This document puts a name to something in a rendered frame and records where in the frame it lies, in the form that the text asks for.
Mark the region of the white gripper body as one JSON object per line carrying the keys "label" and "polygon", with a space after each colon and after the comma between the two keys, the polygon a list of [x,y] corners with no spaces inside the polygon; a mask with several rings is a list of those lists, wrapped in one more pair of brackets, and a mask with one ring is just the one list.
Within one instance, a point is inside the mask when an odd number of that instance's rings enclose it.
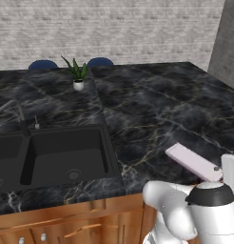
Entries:
{"label": "white gripper body", "polygon": [[224,183],[234,189],[234,154],[223,154],[221,160]]}

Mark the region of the wooden cupboard door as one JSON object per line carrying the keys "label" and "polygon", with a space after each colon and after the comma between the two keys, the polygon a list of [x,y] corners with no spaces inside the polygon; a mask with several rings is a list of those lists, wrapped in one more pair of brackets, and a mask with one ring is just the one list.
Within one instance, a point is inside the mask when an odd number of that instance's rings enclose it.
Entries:
{"label": "wooden cupboard door", "polygon": [[20,237],[25,238],[25,244],[33,244],[29,231],[0,234],[0,244],[19,244]]}
{"label": "wooden cupboard door", "polygon": [[140,244],[143,244],[144,238],[152,230],[156,221],[156,214],[157,211],[154,208],[144,205]]}
{"label": "wooden cupboard door", "polygon": [[131,211],[33,228],[31,233],[36,244],[139,244],[141,223],[142,212]]}

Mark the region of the black double sink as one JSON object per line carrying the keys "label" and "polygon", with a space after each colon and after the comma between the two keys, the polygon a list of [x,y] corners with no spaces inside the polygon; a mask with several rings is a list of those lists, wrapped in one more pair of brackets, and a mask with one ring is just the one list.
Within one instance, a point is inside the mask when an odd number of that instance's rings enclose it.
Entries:
{"label": "black double sink", "polygon": [[104,124],[0,133],[0,193],[119,174]]}

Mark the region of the blue stool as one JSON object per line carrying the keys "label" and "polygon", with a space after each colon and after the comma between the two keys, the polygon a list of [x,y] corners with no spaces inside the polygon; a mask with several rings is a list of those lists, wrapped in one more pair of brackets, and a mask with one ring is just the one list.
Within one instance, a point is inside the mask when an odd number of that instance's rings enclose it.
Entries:
{"label": "blue stool", "polygon": [[95,57],[88,61],[87,67],[113,66],[113,62],[105,57]]}
{"label": "blue stool", "polygon": [[29,69],[57,69],[58,66],[51,60],[36,60],[29,65]]}

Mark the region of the green plant in white pot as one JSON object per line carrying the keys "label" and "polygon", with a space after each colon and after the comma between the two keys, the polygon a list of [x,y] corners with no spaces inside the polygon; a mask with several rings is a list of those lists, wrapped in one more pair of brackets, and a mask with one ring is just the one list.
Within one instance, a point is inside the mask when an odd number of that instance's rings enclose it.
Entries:
{"label": "green plant in white pot", "polygon": [[65,57],[63,57],[63,59],[68,65],[68,71],[73,76],[73,88],[78,92],[82,91],[85,86],[84,78],[87,75],[88,70],[87,64],[84,64],[82,68],[79,68],[75,59],[72,59],[73,65],[71,65]]}

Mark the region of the grey tap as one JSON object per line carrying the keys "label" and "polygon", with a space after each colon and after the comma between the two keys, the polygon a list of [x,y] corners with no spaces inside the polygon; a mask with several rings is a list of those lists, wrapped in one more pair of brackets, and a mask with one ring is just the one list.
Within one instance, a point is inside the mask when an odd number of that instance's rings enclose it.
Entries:
{"label": "grey tap", "polygon": [[17,109],[19,112],[19,121],[20,121],[20,125],[21,125],[21,130],[22,130],[24,136],[30,136],[26,117],[22,110],[21,104],[17,100],[12,99],[9,102],[7,102],[6,104],[4,104],[3,106],[1,106],[0,112],[2,112],[3,110],[5,110],[6,108],[8,108],[10,105],[13,105],[13,104],[15,104],[17,106]]}

